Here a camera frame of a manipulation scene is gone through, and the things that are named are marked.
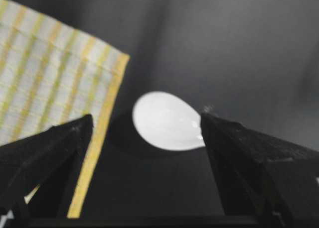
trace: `black surface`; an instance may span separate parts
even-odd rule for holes
[[[318,0],[16,1],[131,55],[112,124],[140,95],[162,90],[197,111],[211,104],[252,129],[319,145]],[[222,213],[204,149],[170,154],[135,146],[134,133],[130,144],[119,139],[110,129],[83,217]]]
[[[29,228],[112,228],[112,227],[188,227],[188,228],[257,228],[255,217],[105,217],[103,220],[86,219],[31,219]]]

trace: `white spoon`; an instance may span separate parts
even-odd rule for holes
[[[180,98],[165,92],[141,96],[133,108],[133,123],[151,145],[171,151],[205,146],[200,115]]]

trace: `yellow checkered cloth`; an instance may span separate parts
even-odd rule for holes
[[[94,131],[68,217],[79,217],[128,55],[0,0],[0,144],[91,114]]]

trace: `spoon bowl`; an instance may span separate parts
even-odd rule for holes
[[[182,99],[166,92],[149,92],[133,107],[133,124],[151,145],[170,151],[204,146],[200,115]]]

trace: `gray background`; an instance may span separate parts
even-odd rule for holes
[[[222,214],[204,148],[160,151],[134,132],[145,92],[313,149],[319,0],[15,0],[131,55],[83,217]]]

